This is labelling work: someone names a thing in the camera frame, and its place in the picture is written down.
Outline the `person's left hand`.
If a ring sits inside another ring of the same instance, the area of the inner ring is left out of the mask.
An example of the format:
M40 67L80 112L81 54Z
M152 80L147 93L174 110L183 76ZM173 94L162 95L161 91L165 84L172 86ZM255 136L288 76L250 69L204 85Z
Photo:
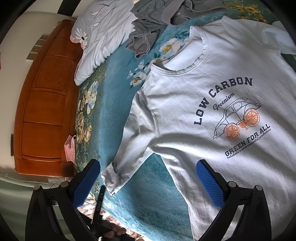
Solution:
M113 238L115 235L117 236L121 236L121 235L124 235L126 234L126 229L119 226L119 225L116 225L115 223L112 223L108 220L103 220L102 221L102 225L106 228L108 228L108 232L105 232L103 234L104 237L106 238Z

